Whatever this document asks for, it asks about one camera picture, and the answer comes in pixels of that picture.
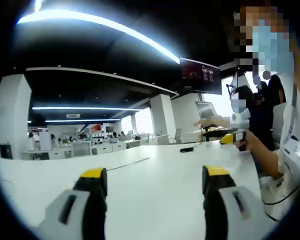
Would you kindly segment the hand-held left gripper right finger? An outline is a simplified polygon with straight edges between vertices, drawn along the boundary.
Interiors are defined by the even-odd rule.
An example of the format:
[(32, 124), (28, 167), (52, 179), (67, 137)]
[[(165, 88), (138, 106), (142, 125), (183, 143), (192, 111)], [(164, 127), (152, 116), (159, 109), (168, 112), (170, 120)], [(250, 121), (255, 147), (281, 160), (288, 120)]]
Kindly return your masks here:
[(222, 167), (202, 167), (206, 240), (262, 239), (266, 220), (259, 199), (238, 187)]

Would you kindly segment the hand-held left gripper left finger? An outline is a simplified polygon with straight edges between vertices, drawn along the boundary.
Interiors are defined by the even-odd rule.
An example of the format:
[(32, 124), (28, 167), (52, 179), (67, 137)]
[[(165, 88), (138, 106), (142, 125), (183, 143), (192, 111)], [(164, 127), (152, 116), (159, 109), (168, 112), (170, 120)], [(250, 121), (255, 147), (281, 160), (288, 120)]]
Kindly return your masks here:
[(104, 240), (108, 195), (107, 170), (89, 169), (74, 187), (63, 191), (45, 209), (37, 226), (41, 240)]

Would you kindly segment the person's right hand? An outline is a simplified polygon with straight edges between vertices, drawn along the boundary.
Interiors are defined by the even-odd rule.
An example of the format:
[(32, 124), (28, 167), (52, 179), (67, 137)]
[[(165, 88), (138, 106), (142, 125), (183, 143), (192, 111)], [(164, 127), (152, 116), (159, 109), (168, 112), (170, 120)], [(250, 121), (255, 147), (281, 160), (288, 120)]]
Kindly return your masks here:
[(242, 133), (242, 139), (235, 142), (236, 148), (240, 152), (250, 151), (258, 138), (249, 130)]

